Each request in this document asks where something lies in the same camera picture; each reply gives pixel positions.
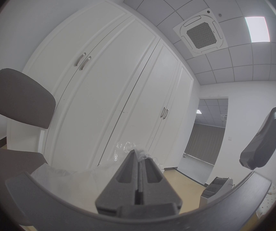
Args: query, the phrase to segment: clear plastic wrap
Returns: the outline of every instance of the clear plastic wrap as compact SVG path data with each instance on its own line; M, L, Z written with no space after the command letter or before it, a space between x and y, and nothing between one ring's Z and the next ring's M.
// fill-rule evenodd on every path
M152 158L160 169L156 158L151 157L148 152L137 147L134 143L127 142L125 145L118 143L112 158L95 168L85 171L69 171L43 164L31 176L51 193L66 202L97 213L95 200L133 149L138 161Z

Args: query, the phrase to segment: ceiling light in adjacent room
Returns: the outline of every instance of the ceiling light in adjacent room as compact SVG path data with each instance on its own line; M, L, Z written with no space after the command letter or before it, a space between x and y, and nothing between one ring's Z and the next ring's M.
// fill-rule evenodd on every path
M249 34L253 42L270 42L267 23L263 16L245 17Z

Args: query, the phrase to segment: gray vertical blind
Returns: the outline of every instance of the gray vertical blind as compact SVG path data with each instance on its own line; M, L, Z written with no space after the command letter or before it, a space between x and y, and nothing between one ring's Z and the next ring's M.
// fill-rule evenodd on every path
M214 165L224 134L224 128L195 123L184 153Z

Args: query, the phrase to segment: metal handle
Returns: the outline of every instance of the metal handle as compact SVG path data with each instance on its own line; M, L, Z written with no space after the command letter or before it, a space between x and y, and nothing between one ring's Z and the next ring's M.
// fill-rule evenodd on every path
M83 69L84 65L86 65L86 63L87 63L90 59L91 59L91 56L89 56L87 59L85 59L85 60L82 62L80 70Z
M163 109L163 111L162 111L162 113L160 115L161 118L164 116L165 110L166 110L166 107L164 107L164 109Z
M168 109L166 110L165 116L163 117L163 119L166 119L167 115L168 115Z
M82 59L82 57L84 57L86 55L86 53L83 53L81 57L79 57L78 61L76 62L75 66L78 66L78 63L80 62L80 60Z

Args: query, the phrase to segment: yellow floor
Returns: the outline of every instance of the yellow floor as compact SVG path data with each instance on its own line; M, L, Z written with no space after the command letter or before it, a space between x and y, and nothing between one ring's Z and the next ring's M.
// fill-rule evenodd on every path
M204 186L194 182L176 170L165 171L164 176L183 201L180 214L199 207L200 196L205 189Z

